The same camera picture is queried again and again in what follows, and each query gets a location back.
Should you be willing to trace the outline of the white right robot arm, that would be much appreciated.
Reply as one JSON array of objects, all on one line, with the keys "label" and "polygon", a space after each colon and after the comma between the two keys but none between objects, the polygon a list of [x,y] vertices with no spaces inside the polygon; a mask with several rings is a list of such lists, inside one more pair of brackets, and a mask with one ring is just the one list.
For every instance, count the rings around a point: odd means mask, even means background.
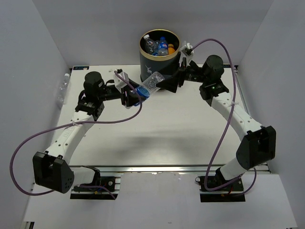
[{"label": "white right robot arm", "polygon": [[241,141],[236,156],[216,170],[212,186],[209,187],[208,181],[204,181],[207,191],[227,190],[240,175],[275,157],[276,130],[254,120],[236,103],[236,95],[230,94],[221,80],[223,73],[223,60],[217,55],[210,55],[202,67],[194,61],[187,64],[183,58],[178,70],[157,84],[158,87],[175,93],[184,81],[201,83],[199,91],[202,99],[222,115]]}]

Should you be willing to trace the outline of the blue cap blue label bottle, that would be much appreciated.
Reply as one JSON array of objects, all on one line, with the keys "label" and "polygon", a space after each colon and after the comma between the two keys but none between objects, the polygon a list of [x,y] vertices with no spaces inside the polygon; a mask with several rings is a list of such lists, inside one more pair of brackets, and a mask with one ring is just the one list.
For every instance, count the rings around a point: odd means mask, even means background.
[{"label": "blue cap blue label bottle", "polygon": [[158,56],[159,43],[160,43],[160,41],[158,41],[158,40],[154,41],[154,43],[153,43],[153,49],[154,49],[153,56]]}]

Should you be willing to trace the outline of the small orange juice bottle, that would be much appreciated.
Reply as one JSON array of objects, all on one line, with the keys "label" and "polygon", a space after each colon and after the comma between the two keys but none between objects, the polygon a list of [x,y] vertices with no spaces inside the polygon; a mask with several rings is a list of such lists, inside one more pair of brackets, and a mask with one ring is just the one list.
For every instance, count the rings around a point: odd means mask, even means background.
[{"label": "small orange juice bottle", "polygon": [[171,55],[175,52],[175,48],[173,44],[168,44],[168,54]]}]

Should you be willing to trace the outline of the pepsi label clear bottle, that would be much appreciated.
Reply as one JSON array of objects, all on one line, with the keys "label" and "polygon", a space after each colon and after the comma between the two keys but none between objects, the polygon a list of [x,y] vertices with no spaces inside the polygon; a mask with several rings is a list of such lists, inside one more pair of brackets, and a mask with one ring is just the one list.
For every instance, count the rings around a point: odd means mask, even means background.
[{"label": "pepsi label clear bottle", "polygon": [[168,54],[168,42],[164,37],[161,37],[158,45],[158,56],[167,56]]}]

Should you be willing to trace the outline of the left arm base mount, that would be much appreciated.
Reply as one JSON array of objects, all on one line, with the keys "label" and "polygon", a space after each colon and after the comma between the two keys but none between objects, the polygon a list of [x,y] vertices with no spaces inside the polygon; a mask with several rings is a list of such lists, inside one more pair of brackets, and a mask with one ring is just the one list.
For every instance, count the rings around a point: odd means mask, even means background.
[{"label": "left arm base mount", "polygon": [[120,190],[119,175],[102,172],[96,167],[73,167],[74,181],[70,199],[115,200]]}]

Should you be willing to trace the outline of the clear bottle blue label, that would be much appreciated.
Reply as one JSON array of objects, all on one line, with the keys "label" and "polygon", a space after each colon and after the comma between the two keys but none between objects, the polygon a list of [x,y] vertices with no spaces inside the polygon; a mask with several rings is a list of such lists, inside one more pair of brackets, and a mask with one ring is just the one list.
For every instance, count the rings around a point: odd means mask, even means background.
[{"label": "clear bottle blue label", "polygon": [[155,51],[155,42],[152,40],[149,36],[149,34],[144,35],[144,41],[145,41],[145,51],[152,55]]}]

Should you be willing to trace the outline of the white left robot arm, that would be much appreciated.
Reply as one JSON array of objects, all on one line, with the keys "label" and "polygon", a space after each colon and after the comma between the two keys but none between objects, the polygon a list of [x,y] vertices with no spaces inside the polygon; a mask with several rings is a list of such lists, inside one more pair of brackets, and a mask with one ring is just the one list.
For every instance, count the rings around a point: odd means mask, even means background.
[{"label": "white left robot arm", "polygon": [[63,194],[74,186],[98,189],[100,171],[88,166],[70,168],[70,160],[87,131],[98,123],[105,101],[119,99],[125,107],[145,101],[136,91],[138,86],[121,69],[114,72],[112,85],[106,85],[99,72],[87,73],[70,123],[52,145],[33,156],[35,183]]}]

